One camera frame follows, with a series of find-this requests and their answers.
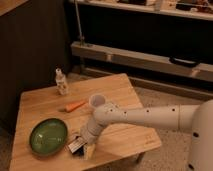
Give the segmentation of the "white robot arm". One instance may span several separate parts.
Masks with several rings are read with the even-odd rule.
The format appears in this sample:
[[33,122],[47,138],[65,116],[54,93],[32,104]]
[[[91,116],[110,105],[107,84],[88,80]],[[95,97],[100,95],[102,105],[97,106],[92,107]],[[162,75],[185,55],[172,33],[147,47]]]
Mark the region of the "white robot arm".
[[213,171],[213,100],[201,105],[121,109],[112,102],[96,107],[80,135],[97,141],[110,124],[127,123],[191,134],[187,171]]

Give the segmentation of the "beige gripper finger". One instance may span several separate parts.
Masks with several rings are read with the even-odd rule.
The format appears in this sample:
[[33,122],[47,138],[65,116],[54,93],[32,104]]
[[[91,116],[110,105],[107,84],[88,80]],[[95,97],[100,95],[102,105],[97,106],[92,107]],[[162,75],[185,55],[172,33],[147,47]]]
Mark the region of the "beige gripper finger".
[[86,144],[86,145],[83,147],[84,159],[85,159],[85,160],[89,160],[89,159],[93,156],[93,153],[94,153],[94,151],[95,151],[95,147],[96,147],[95,144],[92,144],[92,145]]

